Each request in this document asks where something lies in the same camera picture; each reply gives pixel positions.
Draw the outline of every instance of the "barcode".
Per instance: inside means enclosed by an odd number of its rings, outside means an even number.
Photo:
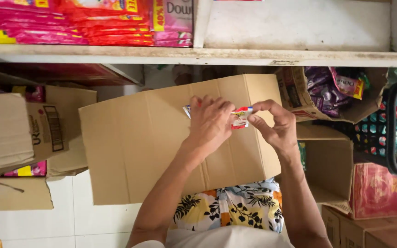
[[[50,126],[52,150],[53,152],[63,150],[63,138],[58,111],[55,106],[44,106],[44,111],[47,115],[48,125]]]
[[[335,229],[333,226],[327,226],[327,237],[329,238],[330,243],[332,245],[334,245],[334,237],[335,237],[334,232],[335,232]]]

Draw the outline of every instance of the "person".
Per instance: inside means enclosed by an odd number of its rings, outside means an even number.
[[[283,215],[290,243],[277,232],[240,225],[205,232],[168,230],[188,176],[231,136],[230,123],[237,118],[230,114],[235,105],[223,98],[214,100],[210,96],[203,99],[194,96],[190,99],[190,107],[190,135],[144,200],[131,231],[128,248],[332,247],[301,165],[295,116],[273,100],[253,104],[253,114],[248,120],[277,152],[282,171]],[[269,111],[275,125],[269,127],[255,114],[258,111]]]

